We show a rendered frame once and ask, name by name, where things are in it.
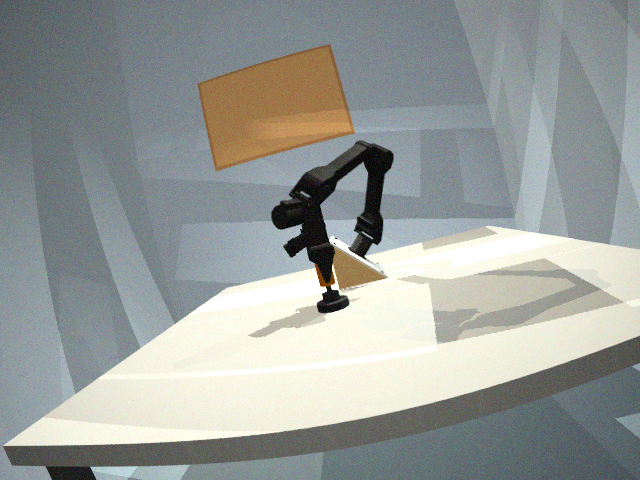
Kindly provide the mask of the orange knob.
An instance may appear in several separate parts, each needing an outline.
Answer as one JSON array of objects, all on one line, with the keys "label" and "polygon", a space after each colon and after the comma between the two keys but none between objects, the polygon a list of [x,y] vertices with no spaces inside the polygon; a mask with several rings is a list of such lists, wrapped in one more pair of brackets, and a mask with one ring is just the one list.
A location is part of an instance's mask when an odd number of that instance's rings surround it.
[{"label": "orange knob", "polygon": [[319,284],[320,284],[321,288],[329,287],[329,286],[332,286],[332,285],[336,284],[335,278],[334,278],[334,274],[333,274],[333,270],[331,272],[330,283],[326,284],[325,281],[324,281],[324,278],[323,278],[323,276],[322,276],[322,274],[321,274],[321,272],[320,272],[320,270],[319,270],[319,268],[318,268],[318,266],[316,264],[315,264],[315,268],[316,268],[316,272],[317,272],[317,276],[318,276],[318,280],[319,280]]}]

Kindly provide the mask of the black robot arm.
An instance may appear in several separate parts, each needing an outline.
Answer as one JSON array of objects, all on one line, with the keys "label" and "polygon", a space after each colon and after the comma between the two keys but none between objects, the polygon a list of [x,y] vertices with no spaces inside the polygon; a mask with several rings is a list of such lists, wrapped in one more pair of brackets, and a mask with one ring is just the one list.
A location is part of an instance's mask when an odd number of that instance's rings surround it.
[{"label": "black robot arm", "polygon": [[[394,162],[393,153],[375,143],[358,140],[329,164],[307,171],[289,192],[292,199],[281,200],[271,211],[274,226],[282,230],[323,219],[320,204],[335,190],[342,178],[363,162],[368,172],[365,210],[357,217],[354,231],[359,234],[348,249],[366,260],[365,255],[371,245],[378,245],[381,241],[383,218],[379,211],[384,179]],[[301,190],[310,197],[300,193]],[[300,235],[283,245],[290,258],[305,247],[309,249],[312,246],[306,232],[303,229],[300,231]]]}]

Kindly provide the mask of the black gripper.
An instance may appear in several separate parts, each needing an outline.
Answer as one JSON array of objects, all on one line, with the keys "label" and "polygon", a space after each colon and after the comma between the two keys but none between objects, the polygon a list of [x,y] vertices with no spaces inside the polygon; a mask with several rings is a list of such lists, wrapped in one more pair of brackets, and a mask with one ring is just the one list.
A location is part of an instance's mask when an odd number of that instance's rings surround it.
[{"label": "black gripper", "polygon": [[335,250],[328,239],[324,219],[301,225],[312,245],[307,249],[309,261],[318,266],[325,283],[330,283]]}]

